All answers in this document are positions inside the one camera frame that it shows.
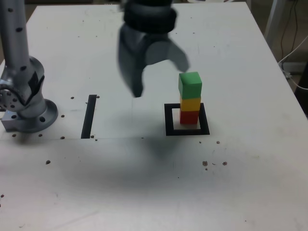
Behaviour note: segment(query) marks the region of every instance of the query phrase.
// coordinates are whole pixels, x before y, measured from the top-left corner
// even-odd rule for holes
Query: red block
[[[199,111],[181,111],[180,124],[197,124]]]

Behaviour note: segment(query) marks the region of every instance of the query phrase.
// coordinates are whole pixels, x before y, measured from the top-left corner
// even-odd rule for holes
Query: black square outline
[[[200,111],[199,111],[200,129],[176,129],[174,130],[173,116],[172,116],[173,108],[180,108],[180,104],[179,103],[166,103],[165,104],[166,136],[194,136],[194,135],[209,135],[210,134],[203,103],[200,104]]]

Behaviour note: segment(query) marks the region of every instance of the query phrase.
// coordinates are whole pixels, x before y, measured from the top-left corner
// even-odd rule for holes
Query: green block
[[[201,97],[202,81],[198,72],[179,74],[179,90],[183,100]]]

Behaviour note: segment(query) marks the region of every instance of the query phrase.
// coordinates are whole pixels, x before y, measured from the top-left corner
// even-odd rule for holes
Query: table surface
[[[174,7],[170,37],[202,78],[211,135],[165,136],[164,104],[179,102],[169,61],[146,67],[143,96],[131,96],[117,6],[37,7],[29,50],[59,117],[15,138],[1,126],[0,230],[308,229],[307,119],[248,7]],[[81,140],[90,94],[95,138]]]

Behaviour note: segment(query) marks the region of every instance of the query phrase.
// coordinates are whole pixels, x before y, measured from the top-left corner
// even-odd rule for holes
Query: toy block
[[[199,111],[201,98],[183,100],[180,98],[181,111]]]
[[[199,111],[180,111],[180,124],[197,124]]]
[[[201,89],[202,81],[198,72],[179,74],[179,90],[183,100],[200,98]]]

